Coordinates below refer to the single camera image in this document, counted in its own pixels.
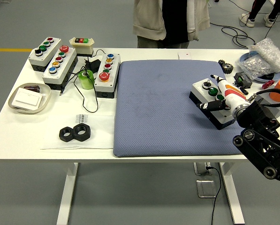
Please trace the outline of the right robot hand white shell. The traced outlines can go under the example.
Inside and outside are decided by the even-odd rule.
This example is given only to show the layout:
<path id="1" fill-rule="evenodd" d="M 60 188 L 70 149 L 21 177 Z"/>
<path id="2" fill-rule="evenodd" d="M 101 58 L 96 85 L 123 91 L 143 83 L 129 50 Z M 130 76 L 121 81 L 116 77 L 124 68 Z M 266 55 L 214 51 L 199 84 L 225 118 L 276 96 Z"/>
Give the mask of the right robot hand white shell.
<path id="1" fill-rule="evenodd" d="M 199 109 L 212 112 L 223 110 L 226 106 L 228 106 L 231 110 L 231 114 L 235 116 L 239 110 L 246 109 L 250 106 L 250 102 L 248 102 L 242 92 L 226 79 L 217 75 L 211 75 L 211 78 L 216 80 L 218 88 L 224 99 L 196 104 Z"/>

